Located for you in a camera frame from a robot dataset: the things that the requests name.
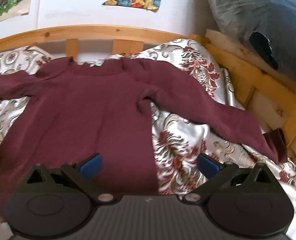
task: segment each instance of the white cable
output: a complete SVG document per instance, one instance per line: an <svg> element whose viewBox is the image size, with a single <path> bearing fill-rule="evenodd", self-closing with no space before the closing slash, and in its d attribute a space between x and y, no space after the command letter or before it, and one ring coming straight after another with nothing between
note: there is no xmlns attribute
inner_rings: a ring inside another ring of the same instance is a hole
<svg viewBox="0 0 296 240"><path fill-rule="evenodd" d="M36 0L35 23L34 23L35 30L38 29L39 7L40 7L40 0Z"/></svg>

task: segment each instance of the silver screw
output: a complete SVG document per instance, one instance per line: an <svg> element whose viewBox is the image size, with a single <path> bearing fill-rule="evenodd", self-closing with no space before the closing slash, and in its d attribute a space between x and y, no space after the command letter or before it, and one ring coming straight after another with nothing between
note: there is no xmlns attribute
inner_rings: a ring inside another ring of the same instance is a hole
<svg viewBox="0 0 296 240"><path fill-rule="evenodd" d="M185 199L190 202L197 202L198 200L200 200L200 198L201 197L196 193L190 193L185 196Z"/></svg>
<svg viewBox="0 0 296 240"><path fill-rule="evenodd" d="M101 194L98 196L98 199L102 202L109 202L113 200L113 195L111 194Z"/></svg>

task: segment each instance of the blue gripper pad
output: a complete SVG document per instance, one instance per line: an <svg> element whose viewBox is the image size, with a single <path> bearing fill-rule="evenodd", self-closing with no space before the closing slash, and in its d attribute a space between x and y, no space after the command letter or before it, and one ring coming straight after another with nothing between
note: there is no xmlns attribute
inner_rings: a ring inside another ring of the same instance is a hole
<svg viewBox="0 0 296 240"><path fill-rule="evenodd" d="M197 158L197 167L207 179L211 179L224 168L224 165L208 155L200 153Z"/></svg>
<svg viewBox="0 0 296 240"><path fill-rule="evenodd" d="M103 160L98 154L92 159L80 165L79 173L84 175L88 179L93 179L103 166Z"/></svg>

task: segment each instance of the bed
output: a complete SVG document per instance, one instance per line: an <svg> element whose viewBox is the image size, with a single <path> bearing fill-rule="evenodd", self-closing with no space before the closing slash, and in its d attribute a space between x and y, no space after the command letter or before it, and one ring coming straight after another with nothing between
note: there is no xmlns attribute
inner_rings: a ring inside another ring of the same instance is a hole
<svg viewBox="0 0 296 240"><path fill-rule="evenodd" d="M262 131L282 127L289 159L287 163L276 165L247 146L223 140L208 125L193 124L151 104L152 143L160 194L186 194L206 181L196 168L199 152L244 168L264 162L294 205L295 216L287 235L296 239L296 85L285 79L277 81L263 72L255 55L244 48L236 48L237 45L218 32L208 30L205 37L194 34L185 37L157 30L106 25L53 27L0 39L0 74L18 70L34 74L50 61L53 56L38 48L39 42L66 40L66 55L76 58L78 39L82 38L112 39L112 58L168 61L194 76L214 100L253 111ZM145 42L160 45L143 51ZM96 67L103 61L90 63ZM0 142L24 111L28 100L0 100ZM0 217L0 239L10 236L7 223Z"/></svg>

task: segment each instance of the sleeve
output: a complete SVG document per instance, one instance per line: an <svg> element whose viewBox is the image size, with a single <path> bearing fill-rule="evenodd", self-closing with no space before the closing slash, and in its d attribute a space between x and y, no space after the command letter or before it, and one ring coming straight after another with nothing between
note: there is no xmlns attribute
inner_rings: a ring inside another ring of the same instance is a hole
<svg viewBox="0 0 296 240"><path fill-rule="evenodd" d="M32 86L38 81L34 75L20 70L13 74L0 75L0 99L15 99L33 96Z"/></svg>
<svg viewBox="0 0 296 240"><path fill-rule="evenodd" d="M278 162L275 148L267 144L251 112L216 102L194 77L168 62L139 58L125 60L127 65L134 66L131 67L134 76L146 84L143 93L146 98L192 122L208 124L226 140L248 145ZM136 60L141 66L131 64L129 60Z"/></svg>
<svg viewBox="0 0 296 240"><path fill-rule="evenodd" d="M44 85L43 81L61 75L72 62L71 57L63 57L44 64L34 75L29 75L23 70L13 74L0 75L0 99L10 100L35 96Z"/></svg>

